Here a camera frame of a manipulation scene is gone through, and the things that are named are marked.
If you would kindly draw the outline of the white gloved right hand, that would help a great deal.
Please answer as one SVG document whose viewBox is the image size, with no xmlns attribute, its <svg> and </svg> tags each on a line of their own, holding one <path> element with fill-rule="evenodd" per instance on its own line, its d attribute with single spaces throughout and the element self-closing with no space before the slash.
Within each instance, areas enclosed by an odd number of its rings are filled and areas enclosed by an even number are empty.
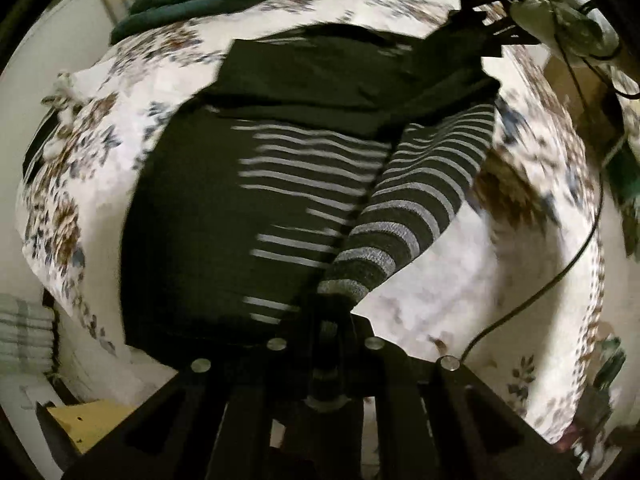
<svg viewBox="0 0 640 480">
<path fill-rule="evenodd" d="M 570 64 L 610 62 L 620 54 L 620 37 L 590 0 L 515 0 L 512 20 Z"/>
</svg>

